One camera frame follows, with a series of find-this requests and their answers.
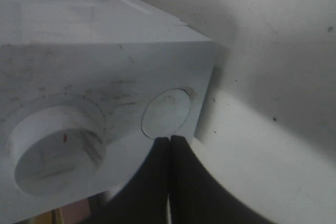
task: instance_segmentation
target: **black object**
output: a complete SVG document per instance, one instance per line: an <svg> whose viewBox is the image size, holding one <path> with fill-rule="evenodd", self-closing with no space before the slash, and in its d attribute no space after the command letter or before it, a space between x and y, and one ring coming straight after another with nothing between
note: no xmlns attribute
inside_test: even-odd
<svg viewBox="0 0 336 224"><path fill-rule="evenodd" d="M226 191L197 159L186 139L157 138L128 184L81 224L271 223Z"/></svg>

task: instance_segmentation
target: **wall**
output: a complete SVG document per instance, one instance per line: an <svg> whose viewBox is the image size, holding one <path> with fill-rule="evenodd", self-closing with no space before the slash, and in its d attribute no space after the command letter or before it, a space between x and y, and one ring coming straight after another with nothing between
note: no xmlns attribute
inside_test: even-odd
<svg viewBox="0 0 336 224"><path fill-rule="evenodd" d="M336 219L336 0L143 0L222 45L192 147L277 223Z"/></svg>

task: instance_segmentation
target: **circular hole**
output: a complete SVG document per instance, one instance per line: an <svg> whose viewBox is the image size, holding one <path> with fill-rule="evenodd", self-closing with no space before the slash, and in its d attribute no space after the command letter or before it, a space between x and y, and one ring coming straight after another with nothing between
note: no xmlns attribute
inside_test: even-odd
<svg viewBox="0 0 336 224"><path fill-rule="evenodd" d="M59 131L37 141L21 156L15 181L30 195L54 194L87 181L102 164L104 154L103 142L95 133Z"/></svg>
<svg viewBox="0 0 336 224"><path fill-rule="evenodd" d="M143 114L143 133L150 138L170 136L184 124L190 106L190 97L182 89L171 89L159 94Z"/></svg>

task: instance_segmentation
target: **circular recess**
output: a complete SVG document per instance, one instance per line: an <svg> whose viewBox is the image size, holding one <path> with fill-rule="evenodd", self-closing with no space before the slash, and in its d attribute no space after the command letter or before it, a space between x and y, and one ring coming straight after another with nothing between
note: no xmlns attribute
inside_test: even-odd
<svg viewBox="0 0 336 224"><path fill-rule="evenodd" d="M81 109L57 106L30 115L8 139L17 186L43 196L85 183L103 163L102 139L101 127Z"/></svg>
<svg viewBox="0 0 336 224"><path fill-rule="evenodd" d="M143 114L143 133L150 138L170 136L186 121L190 105L190 97L182 89L171 89L159 94Z"/></svg>

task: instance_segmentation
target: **white wall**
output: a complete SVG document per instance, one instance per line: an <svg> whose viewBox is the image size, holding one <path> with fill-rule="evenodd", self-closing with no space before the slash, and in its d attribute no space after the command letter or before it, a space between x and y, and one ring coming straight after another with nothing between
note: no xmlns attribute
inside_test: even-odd
<svg viewBox="0 0 336 224"><path fill-rule="evenodd" d="M217 180L277 223L335 223L336 0L143 1L223 45L192 144Z"/></svg>

